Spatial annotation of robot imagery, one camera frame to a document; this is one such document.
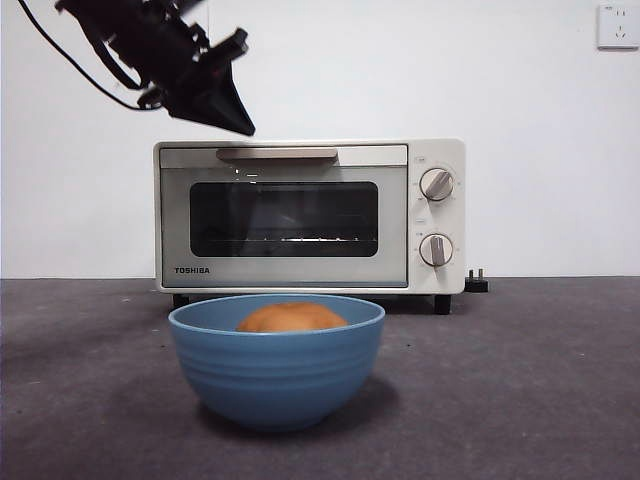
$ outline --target oven foot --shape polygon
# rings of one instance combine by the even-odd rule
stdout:
[[[185,305],[189,305],[189,296],[183,295],[181,293],[173,294],[173,308],[184,307]]]
[[[436,315],[449,315],[451,313],[451,295],[434,295],[433,312]]]

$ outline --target blue bowl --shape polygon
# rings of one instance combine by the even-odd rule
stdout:
[[[316,302],[349,325],[325,330],[236,332],[264,305]],[[241,295],[169,314],[182,371],[212,411],[254,430],[300,430],[346,403],[373,367],[385,311],[332,295]]]

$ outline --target white wall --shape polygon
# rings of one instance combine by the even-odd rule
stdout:
[[[31,0],[96,77],[75,21]],[[256,139],[459,137],[469,267],[640,274],[640,52],[595,48],[596,1],[214,1]],[[154,275],[152,147],[241,138],[103,98],[2,2],[3,276]],[[206,23],[206,7],[197,12]],[[125,98],[135,99],[123,89]]]

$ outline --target oven door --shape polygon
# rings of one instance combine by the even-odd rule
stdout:
[[[405,145],[160,150],[164,288],[406,287]]]

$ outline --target bowl rim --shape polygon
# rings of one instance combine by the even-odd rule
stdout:
[[[175,316],[184,310],[188,310],[190,308],[195,308],[198,305],[202,305],[204,303],[214,303],[220,301],[233,301],[235,299],[244,299],[244,298],[255,298],[255,297],[305,297],[305,298],[339,298],[342,300],[348,300],[350,302],[362,303],[365,305],[369,305],[378,310],[377,315],[367,321],[349,324],[342,327],[333,327],[333,328],[321,328],[315,330],[287,330],[282,332],[237,332],[235,330],[217,330],[215,328],[202,328],[202,327],[194,327],[193,325],[187,325],[178,321]],[[185,305],[183,307],[176,308],[169,313],[169,322],[178,327],[183,328],[185,330],[191,330],[194,332],[201,333],[210,333],[216,335],[229,335],[229,336],[239,336],[239,337],[282,337],[282,336],[303,336],[303,335],[324,335],[337,331],[347,331],[354,330],[357,328],[364,328],[368,325],[372,325],[381,321],[386,315],[386,311],[383,307],[378,305],[377,303],[369,302],[367,300],[362,300],[360,298],[347,297],[344,295],[329,295],[329,294],[311,294],[311,293],[258,293],[251,295],[233,295],[229,297],[221,297],[221,298],[212,298],[209,300],[202,300],[200,302],[190,303],[189,305]]]

